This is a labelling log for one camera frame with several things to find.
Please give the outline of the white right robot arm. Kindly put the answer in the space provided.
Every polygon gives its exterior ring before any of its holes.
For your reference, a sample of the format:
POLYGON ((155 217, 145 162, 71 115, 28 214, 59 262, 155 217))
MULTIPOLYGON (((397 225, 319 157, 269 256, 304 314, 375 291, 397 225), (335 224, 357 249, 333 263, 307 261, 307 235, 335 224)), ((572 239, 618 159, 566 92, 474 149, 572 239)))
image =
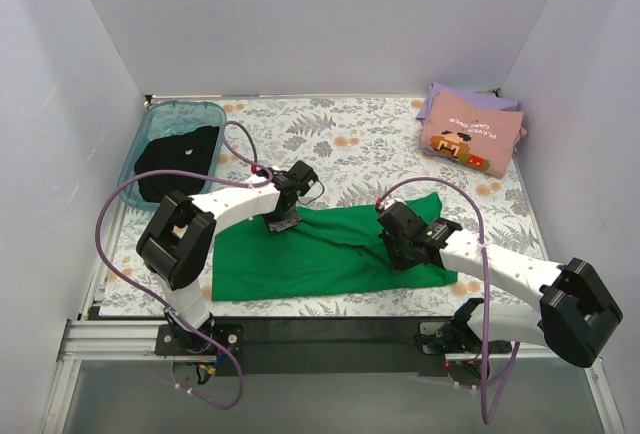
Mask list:
POLYGON ((428 223, 402 201, 380 202, 376 211, 394 269, 426 266, 462 273, 520 301, 466 301, 448 322, 426 335, 432 351, 471 353, 484 341, 520 342, 546 346, 569 364, 588 368, 623 319, 609 289, 584 260, 557 264, 496 245, 482 246, 477 234, 444 218, 428 223))

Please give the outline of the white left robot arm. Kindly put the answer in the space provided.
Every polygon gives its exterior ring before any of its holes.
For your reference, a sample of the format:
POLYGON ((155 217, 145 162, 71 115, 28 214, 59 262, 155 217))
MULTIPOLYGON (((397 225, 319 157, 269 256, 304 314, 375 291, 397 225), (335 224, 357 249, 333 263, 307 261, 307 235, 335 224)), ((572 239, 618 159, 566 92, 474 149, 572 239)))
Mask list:
POLYGON ((165 317, 172 339, 192 354, 214 352, 204 335, 233 354, 241 351, 240 326, 216 327, 200 296, 198 277, 215 237, 255 217, 264 220, 270 233, 297 226, 298 200, 319 183, 319 178, 308 164, 298 161, 287 171, 255 168, 246 183, 246 188, 227 187, 210 194, 168 194, 136 246, 145 266, 160 280, 168 302, 165 317))

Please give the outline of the green t shirt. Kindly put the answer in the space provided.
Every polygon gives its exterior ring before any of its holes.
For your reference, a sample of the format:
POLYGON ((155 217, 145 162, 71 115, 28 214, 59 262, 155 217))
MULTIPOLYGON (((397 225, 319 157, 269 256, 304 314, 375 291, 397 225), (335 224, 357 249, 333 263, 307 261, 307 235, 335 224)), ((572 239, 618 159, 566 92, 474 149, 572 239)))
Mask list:
POLYGON ((243 221, 215 238, 212 298, 255 301, 326 297, 454 284, 458 275, 433 265, 406 271, 390 263, 371 205, 299 208, 300 223, 279 233, 243 221))

